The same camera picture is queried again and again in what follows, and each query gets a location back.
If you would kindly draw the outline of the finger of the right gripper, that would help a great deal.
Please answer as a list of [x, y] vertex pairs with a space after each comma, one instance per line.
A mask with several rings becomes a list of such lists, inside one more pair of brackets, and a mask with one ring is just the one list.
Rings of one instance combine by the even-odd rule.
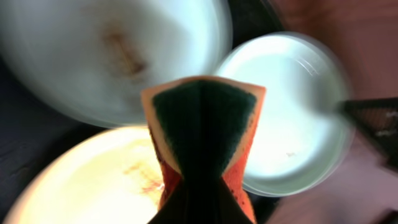
[[397, 170], [397, 98], [347, 100], [338, 111], [385, 157], [383, 166]]

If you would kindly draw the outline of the green and orange sponge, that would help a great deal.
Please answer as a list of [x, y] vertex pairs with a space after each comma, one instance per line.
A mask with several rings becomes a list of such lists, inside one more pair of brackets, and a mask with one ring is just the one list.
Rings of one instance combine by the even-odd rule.
[[141, 93], [164, 191], [152, 223], [254, 223], [243, 176], [263, 86], [199, 76]]

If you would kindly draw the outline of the yellow plate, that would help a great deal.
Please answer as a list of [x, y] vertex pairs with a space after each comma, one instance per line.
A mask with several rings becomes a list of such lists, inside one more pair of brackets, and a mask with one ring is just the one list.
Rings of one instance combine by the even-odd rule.
[[149, 130], [105, 131], [71, 148], [23, 191], [4, 224], [148, 223], [164, 185]]

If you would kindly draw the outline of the mint plate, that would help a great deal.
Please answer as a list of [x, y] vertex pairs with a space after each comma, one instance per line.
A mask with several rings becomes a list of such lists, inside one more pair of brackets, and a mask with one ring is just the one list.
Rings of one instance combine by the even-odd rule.
[[14, 76], [96, 126], [143, 123], [143, 89], [209, 75], [231, 46], [226, 1], [1, 2], [1, 55]]
[[339, 61], [321, 42], [292, 32], [263, 35], [236, 47], [217, 75], [266, 88], [245, 190], [266, 197], [298, 194], [339, 166], [353, 140], [338, 111], [350, 91]]

